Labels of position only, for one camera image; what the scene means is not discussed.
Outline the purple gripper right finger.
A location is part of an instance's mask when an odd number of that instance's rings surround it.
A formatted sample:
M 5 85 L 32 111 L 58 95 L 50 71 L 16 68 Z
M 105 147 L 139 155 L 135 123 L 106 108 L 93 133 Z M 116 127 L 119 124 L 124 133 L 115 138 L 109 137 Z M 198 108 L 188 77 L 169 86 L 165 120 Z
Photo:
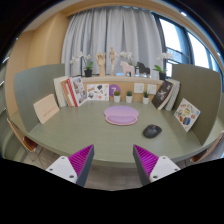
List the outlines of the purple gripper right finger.
M 167 156 L 158 157 L 138 145 L 133 145 L 133 157 L 143 186 L 180 170 Z

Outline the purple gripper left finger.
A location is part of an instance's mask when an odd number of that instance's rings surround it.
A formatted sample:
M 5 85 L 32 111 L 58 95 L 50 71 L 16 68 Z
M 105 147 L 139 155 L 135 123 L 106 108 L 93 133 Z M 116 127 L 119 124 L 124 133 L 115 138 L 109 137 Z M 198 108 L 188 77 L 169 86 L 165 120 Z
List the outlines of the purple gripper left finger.
M 89 145 L 73 155 L 60 156 L 47 171 L 84 187 L 94 157 L 94 145 Z

